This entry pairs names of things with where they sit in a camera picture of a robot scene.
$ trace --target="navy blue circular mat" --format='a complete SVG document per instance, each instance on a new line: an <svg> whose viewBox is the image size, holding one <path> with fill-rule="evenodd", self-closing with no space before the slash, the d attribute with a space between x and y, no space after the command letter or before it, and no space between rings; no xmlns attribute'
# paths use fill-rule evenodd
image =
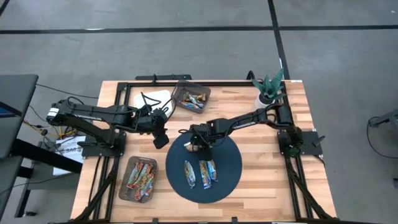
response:
<svg viewBox="0 0 398 224"><path fill-rule="evenodd" d="M204 189L198 156L185 149L191 134L181 134L171 145L166 157L166 174L170 185L181 197L197 203L213 203L227 197L237 186L242 174L242 157L234 141L227 137L220 146L211 149L216 165L218 182L211 181L211 188ZM195 172L196 182L191 189L185 177L184 162L189 161Z"/></svg>

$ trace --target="butcher block tabletop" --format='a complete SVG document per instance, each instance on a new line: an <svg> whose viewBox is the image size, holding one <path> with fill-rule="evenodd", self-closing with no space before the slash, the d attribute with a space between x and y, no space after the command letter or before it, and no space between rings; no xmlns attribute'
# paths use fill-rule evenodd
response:
<svg viewBox="0 0 398 224"><path fill-rule="evenodd" d="M98 106L107 107L114 104L118 82L121 81L103 82ZM312 130L314 125L303 83L286 80L285 85L295 125L303 131ZM169 147L179 135L179 129L188 129L191 124L205 123L216 118L233 118L255 110L254 100L259 92L254 86L211 86L210 88L209 102L202 114L180 107L175 109L175 113L165 125L170 142L162 149L155 148L152 135L127 133L126 151L120 158L114 191L111 222L151 222L153 218L158 218L160 222L230 222L231 217L237 217L240 222L295 220L285 161L279 152L277 130L267 125L250 126L230 135L242 155L243 170L239 184L223 200L207 204L191 202L175 193L170 186L165 171L165 160ZM173 89L173 87L160 86L132 87L129 105L134 105L134 96L140 92L159 90L172 92ZM107 128L105 123L95 122L95 125ZM131 156L155 159L159 165L153 198L147 203L129 202L121 200L118 196L127 162ZM90 157L84 160L71 218L77 217L88 205L97 159ZM302 161L309 191L323 209L335 217L335 208L323 164L314 156L302 156ZM110 159L108 171L112 163L113 160ZM98 167L93 195L98 188L100 172L101 166ZM297 196L301 216L305 217L303 197L298 188ZM107 199L108 190L102 199L100 218L104 217Z"/></svg>

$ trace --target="white paper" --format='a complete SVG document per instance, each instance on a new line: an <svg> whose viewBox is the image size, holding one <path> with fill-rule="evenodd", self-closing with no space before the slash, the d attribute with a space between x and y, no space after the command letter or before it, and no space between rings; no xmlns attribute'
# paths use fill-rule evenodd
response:
<svg viewBox="0 0 398 224"><path fill-rule="evenodd" d="M81 152L83 148L79 146L77 143L81 141L86 140L86 136L78 136L73 138L72 140L69 140L73 137L65 138L62 140L57 140L57 144L61 144L61 146L58 148L57 151L55 151L57 154L62 153L63 156L73 159L74 161L77 161L79 163L83 163L83 157L81 156ZM62 175L62 174L68 174L70 173L69 171L59 169L54 167L54 170L52 172L52 175Z"/></svg>

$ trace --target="computer monitor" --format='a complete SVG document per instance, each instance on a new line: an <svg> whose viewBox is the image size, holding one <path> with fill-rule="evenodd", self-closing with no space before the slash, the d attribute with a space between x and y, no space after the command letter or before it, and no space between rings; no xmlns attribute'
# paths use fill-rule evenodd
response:
<svg viewBox="0 0 398 224"><path fill-rule="evenodd" d="M0 118L11 118L21 115L22 113L19 110L12 108L0 101Z"/></svg>

